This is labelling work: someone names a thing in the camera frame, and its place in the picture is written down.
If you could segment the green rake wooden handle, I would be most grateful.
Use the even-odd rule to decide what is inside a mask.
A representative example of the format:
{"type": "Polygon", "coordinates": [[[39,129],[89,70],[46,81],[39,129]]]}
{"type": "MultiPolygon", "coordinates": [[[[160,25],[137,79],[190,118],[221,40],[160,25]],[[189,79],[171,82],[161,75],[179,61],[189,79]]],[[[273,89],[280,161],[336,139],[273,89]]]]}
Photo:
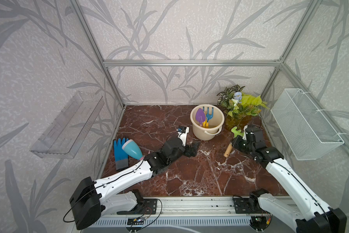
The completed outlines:
{"type": "Polygon", "coordinates": [[[233,143],[236,141],[236,139],[237,138],[244,138],[244,133],[242,132],[242,130],[241,129],[238,129],[237,128],[237,126],[235,126],[235,127],[233,127],[232,129],[231,129],[231,132],[234,134],[233,135],[233,139],[231,140],[231,142],[229,143],[229,145],[228,145],[228,147],[227,147],[227,149],[226,149],[226,151],[225,151],[225,153],[224,153],[224,157],[225,158],[228,158],[229,157],[229,155],[230,155],[230,153],[231,153],[231,151],[232,151],[232,149],[233,149],[233,143]]]}

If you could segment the purple trowel pink handle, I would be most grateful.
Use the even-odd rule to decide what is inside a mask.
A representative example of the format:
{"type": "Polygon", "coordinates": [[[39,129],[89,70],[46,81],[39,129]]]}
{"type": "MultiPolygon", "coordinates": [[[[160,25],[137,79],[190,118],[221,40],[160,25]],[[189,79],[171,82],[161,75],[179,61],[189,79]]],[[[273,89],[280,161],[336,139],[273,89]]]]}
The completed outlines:
{"type": "Polygon", "coordinates": [[[204,110],[202,108],[199,108],[195,114],[195,120],[198,121],[199,125],[203,127],[204,123],[206,122],[207,118],[204,113],[204,110]]]}

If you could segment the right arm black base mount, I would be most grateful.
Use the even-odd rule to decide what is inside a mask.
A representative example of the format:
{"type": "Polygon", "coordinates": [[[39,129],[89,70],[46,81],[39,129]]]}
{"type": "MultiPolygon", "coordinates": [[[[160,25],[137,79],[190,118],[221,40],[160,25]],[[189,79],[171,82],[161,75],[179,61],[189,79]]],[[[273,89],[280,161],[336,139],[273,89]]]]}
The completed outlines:
{"type": "Polygon", "coordinates": [[[258,202],[258,198],[263,194],[269,194],[269,192],[262,188],[250,192],[247,198],[234,195],[232,201],[236,214],[264,214],[264,210],[260,207],[258,202]]]}

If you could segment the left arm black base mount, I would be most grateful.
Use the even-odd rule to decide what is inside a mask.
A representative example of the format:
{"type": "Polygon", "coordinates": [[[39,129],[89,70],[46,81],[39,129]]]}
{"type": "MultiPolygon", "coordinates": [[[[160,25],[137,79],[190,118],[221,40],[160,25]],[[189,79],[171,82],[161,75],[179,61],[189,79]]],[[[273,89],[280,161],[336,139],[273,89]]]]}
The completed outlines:
{"type": "Polygon", "coordinates": [[[137,189],[125,193],[124,197],[126,204],[116,212],[118,215],[145,215],[157,212],[158,200],[145,199],[137,189]]]}

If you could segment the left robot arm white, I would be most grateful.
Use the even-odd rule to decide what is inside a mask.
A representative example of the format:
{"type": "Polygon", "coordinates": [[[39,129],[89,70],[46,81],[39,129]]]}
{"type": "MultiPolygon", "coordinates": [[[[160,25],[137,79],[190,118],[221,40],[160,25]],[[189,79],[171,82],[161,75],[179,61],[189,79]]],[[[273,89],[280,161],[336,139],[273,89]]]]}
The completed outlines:
{"type": "Polygon", "coordinates": [[[195,157],[199,145],[199,141],[186,145],[185,141],[174,137],[121,172],[95,181],[91,177],[83,179],[69,200],[76,229],[86,229],[104,215],[133,210],[142,197],[138,192],[122,194],[122,191],[162,174],[181,156],[195,157]]]}

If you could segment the teal white spray bottle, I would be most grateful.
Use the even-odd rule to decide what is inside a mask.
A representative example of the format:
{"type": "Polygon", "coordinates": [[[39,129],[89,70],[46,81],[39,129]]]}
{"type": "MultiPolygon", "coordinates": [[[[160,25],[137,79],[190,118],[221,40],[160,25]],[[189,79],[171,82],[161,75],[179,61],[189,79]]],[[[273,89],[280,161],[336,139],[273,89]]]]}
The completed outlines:
{"type": "Polygon", "coordinates": [[[139,146],[136,144],[136,142],[132,139],[127,140],[123,145],[122,145],[123,151],[129,155],[130,157],[136,159],[136,160],[143,160],[144,156],[141,152],[141,149],[139,146]]]}

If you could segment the blue rake yellow handle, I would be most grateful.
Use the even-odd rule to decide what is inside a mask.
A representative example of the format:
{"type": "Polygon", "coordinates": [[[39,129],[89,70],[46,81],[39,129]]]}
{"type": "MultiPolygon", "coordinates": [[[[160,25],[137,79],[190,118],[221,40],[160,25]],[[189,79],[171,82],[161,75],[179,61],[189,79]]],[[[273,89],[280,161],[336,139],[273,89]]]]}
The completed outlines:
{"type": "Polygon", "coordinates": [[[203,107],[203,111],[204,111],[207,122],[209,122],[213,118],[214,108],[207,107],[207,109],[205,109],[205,107],[203,107]]]}

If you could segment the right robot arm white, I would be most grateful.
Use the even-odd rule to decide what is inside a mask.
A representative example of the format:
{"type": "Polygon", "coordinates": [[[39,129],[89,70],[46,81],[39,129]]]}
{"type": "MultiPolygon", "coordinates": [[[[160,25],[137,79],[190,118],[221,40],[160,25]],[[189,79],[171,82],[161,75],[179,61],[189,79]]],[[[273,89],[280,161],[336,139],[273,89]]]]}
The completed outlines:
{"type": "Polygon", "coordinates": [[[268,214],[278,218],[297,233],[346,231],[345,213],[339,208],[333,209],[318,197],[275,147],[267,147],[260,128],[247,125],[244,130],[234,127],[231,131],[234,138],[224,156],[227,156],[231,149],[249,154],[279,182],[297,206],[294,209],[262,188],[250,192],[248,198],[233,198],[236,213],[268,214]]]}

